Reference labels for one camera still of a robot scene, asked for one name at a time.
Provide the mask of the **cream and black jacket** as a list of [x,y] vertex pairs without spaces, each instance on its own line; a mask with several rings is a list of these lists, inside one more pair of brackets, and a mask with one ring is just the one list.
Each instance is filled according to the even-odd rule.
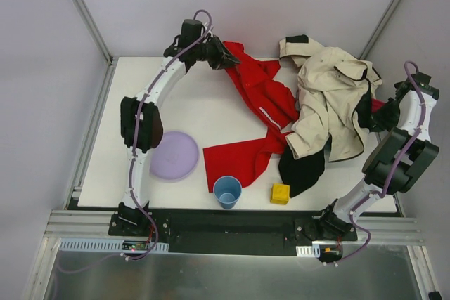
[[372,100],[383,82],[372,62],[304,34],[280,40],[279,48],[280,56],[298,68],[300,113],[285,138],[294,159],[314,155],[327,143],[332,162],[361,155],[371,127]]

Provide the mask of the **red cloth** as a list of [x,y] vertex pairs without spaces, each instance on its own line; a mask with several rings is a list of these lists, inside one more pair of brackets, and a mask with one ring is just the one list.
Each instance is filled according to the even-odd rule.
[[[271,156],[281,157],[288,145],[285,138],[292,132],[300,113],[298,87],[291,91],[275,80],[281,68],[279,62],[255,60],[237,42],[229,42],[226,47],[240,61],[239,65],[227,69],[227,75],[267,131],[263,138],[205,148],[205,172],[209,187],[222,176],[233,176],[247,187],[266,170]],[[330,144],[325,149],[326,162],[332,162],[329,154]]]

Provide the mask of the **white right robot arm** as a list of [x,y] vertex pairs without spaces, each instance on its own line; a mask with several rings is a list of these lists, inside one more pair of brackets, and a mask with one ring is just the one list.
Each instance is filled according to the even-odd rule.
[[353,240],[360,215],[388,195],[408,192],[438,155],[429,123],[439,89],[419,84],[417,93],[406,83],[395,88],[395,97],[375,112],[382,122],[390,118],[393,128],[366,160],[361,181],[315,220],[317,240]]

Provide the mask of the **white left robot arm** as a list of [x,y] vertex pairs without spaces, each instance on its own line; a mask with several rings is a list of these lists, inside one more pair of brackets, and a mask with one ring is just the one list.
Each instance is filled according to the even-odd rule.
[[129,168],[127,187],[119,203],[117,223],[145,226],[149,220],[149,198],[144,191],[152,150],[159,146],[163,136],[160,108],[175,84],[199,61],[205,61],[213,70],[238,65],[240,61],[215,35],[182,47],[181,37],[163,53],[161,66],[153,80],[133,98],[124,97],[120,103],[120,134],[127,147]]

